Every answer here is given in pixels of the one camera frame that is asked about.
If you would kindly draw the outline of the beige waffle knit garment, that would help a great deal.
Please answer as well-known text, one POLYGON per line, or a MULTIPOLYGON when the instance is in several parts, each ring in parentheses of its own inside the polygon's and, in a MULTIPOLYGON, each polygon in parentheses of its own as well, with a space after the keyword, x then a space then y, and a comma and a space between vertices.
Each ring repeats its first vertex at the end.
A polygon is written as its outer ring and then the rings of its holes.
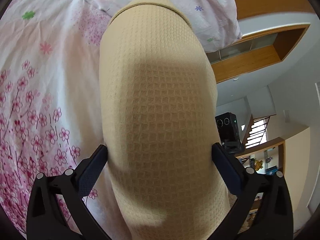
POLYGON ((133 0, 100 42, 108 170, 133 239, 207 239, 230 205, 212 162, 213 69, 169 0, 133 0))

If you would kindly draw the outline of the wooden staircase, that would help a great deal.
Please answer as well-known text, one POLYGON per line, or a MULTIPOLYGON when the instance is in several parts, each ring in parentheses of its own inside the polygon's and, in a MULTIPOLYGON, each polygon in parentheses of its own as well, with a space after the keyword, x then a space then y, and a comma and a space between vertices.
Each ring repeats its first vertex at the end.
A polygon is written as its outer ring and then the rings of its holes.
POLYGON ((268 141, 267 127, 271 117, 272 115, 263 116, 249 122, 248 131, 242 141, 245 148, 252 148, 268 141))

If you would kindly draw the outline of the pink floral bed sheet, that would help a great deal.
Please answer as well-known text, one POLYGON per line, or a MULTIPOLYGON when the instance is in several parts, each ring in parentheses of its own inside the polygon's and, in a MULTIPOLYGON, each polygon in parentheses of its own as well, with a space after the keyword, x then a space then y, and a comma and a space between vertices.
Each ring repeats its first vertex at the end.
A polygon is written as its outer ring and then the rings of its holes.
POLYGON ((12 0, 1 18, 1 207, 16 236, 38 173, 103 143, 99 46, 110 17, 85 0, 12 0))

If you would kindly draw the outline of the wooden headboard frame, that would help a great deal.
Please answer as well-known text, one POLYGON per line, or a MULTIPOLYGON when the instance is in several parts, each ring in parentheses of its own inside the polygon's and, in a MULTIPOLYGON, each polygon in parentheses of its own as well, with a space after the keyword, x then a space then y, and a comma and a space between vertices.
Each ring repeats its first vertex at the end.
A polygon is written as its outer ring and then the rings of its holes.
MULTIPOLYGON (((315 13, 308 0, 235 0, 239 20, 256 20, 285 12, 315 13)), ((244 35, 236 46, 248 45, 248 50, 219 62, 212 63, 217 83, 236 78, 283 62, 300 42, 309 23, 272 27, 244 35)))

